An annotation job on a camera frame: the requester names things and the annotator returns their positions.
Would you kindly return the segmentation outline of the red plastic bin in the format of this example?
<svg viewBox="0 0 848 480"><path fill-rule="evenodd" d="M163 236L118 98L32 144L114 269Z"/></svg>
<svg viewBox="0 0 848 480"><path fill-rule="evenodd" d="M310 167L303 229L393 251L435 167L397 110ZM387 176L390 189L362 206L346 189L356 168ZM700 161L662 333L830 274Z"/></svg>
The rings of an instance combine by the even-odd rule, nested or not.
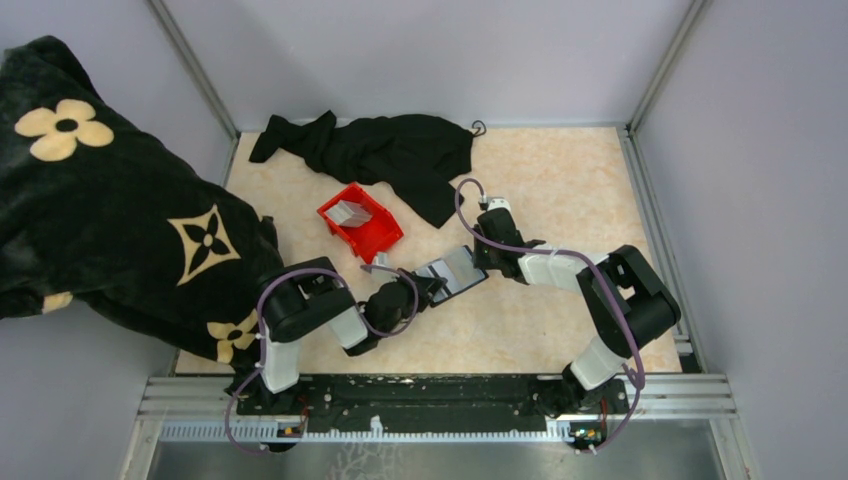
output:
<svg viewBox="0 0 848 480"><path fill-rule="evenodd" d="M379 253L387 253L404 236L392 213L357 183L347 185L326 201L317 214L330 233L365 263L371 263Z"/></svg>

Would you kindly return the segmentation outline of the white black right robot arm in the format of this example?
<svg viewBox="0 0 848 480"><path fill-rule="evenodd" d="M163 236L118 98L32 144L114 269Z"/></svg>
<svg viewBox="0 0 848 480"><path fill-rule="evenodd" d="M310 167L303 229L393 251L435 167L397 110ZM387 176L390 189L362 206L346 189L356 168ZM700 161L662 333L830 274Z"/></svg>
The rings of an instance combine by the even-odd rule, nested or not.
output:
<svg viewBox="0 0 848 480"><path fill-rule="evenodd" d="M623 245L589 256L526 241L506 206L484 206L472 228L474 264L497 270L524 285L551 286L579 293L596 336L564 370L563 398L576 412L590 411L602 398L602 385L624 368L636 388L645 384L640 351L677 325L677 300L641 251Z"/></svg>

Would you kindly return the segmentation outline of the black leather card holder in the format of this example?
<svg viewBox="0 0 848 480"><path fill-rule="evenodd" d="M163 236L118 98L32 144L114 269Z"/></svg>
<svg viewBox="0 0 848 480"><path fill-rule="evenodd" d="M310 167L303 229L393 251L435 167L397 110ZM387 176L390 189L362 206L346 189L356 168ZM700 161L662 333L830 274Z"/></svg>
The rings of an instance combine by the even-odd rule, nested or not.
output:
<svg viewBox="0 0 848 480"><path fill-rule="evenodd" d="M443 286L432 295L429 303L431 307L437 307L489 278L486 271L474 266L473 251L468 245L449 251L415 269L413 273L444 281Z"/></svg>

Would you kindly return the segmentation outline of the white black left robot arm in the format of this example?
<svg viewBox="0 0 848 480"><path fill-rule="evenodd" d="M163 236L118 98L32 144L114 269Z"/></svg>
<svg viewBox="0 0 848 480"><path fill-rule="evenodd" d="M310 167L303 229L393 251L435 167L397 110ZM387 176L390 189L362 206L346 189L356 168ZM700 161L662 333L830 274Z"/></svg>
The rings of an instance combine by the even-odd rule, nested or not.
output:
<svg viewBox="0 0 848 480"><path fill-rule="evenodd" d="M434 302L447 285L441 276L365 264L371 275L389 279L362 302L327 257L285 267L262 279L256 313L259 360L254 371L240 375L232 395L261 388L260 399L277 414L292 411L300 399L299 361L304 337L327 325L349 355L373 349L382 339L400 335Z"/></svg>

